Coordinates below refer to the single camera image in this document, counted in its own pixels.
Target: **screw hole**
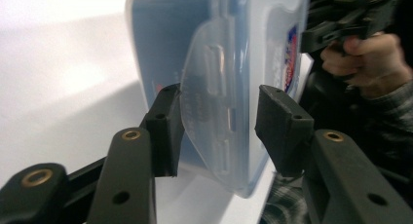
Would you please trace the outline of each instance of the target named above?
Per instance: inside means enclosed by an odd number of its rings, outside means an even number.
[[[155,118],[157,118],[157,119],[165,119],[165,114],[159,114],[159,115],[155,116]]]
[[[125,140],[134,140],[134,139],[138,139],[139,137],[140,137],[139,131],[127,131],[124,134],[122,134],[122,138]]]
[[[336,132],[326,132],[324,137],[335,142],[342,142],[344,140],[343,135]]]
[[[42,168],[27,174],[21,181],[23,187],[35,187],[47,182],[53,175],[51,169]]]
[[[387,201],[382,198],[381,196],[377,195],[377,194],[373,194],[373,193],[369,193],[367,195],[368,199],[370,200],[370,202],[376,204],[376,205],[380,205],[380,206],[385,206],[387,205]]]
[[[113,197],[113,204],[121,205],[128,201],[130,194],[128,192],[120,192]]]

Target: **plaid sleeve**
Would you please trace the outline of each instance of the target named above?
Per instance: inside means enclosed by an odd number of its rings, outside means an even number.
[[[413,132],[413,81],[392,93],[366,101],[374,113],[382,117],[384,124]]]
[[[365,101],[372,116],[367,130],[392,145],[399,158],[413,160],[413,81],[392,93]]]
[[[301,187],[293,186],[277,173],[259,223],[311,223]]]

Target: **sleeve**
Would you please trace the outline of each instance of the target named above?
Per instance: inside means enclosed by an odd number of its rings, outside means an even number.
[[[413,81],[392,93],[365,101],[373,120],[368,130],[391,145],[400,158],[413,160]]]

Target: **plastic food container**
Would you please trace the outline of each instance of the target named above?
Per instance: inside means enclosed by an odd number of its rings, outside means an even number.
[[[145,101],[181,83],[190,139],[183,143],[241,197],[252,193],[268,159],[253,129],[259,85],[299,95],[308,1],[128,0]]]

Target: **finger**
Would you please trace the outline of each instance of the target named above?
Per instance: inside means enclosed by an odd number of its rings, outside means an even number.
[[[361,56],[343,56],[336,50],[334,45],[327,47],[321,52],[321,59],[327,62],[328,66],[337,66],[343,69],[357,68],[364,65]]]
[[[387,55],[396,50],[399,39],[394,34],[382,34],[370,37],[366,40],[360,40],[356,36],[348,37],[344,44],[346,53],[352,56],[362,56],[369,53],[375,53],[378,56]]]
[[[328,61],[322,64],[322,68],[334,76],[348,76],[358,72],[358,68],[356,67],[342,67]]]

